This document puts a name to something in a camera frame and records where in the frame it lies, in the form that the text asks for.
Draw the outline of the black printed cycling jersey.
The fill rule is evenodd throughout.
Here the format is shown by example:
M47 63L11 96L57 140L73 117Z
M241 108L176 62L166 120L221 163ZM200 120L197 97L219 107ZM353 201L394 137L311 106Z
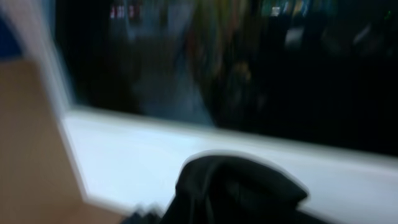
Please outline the black printed cycling jersey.
M301 212L308 193L283 173L236 156L210 155L183 167L163 216L133 213L122 224L322 224Z

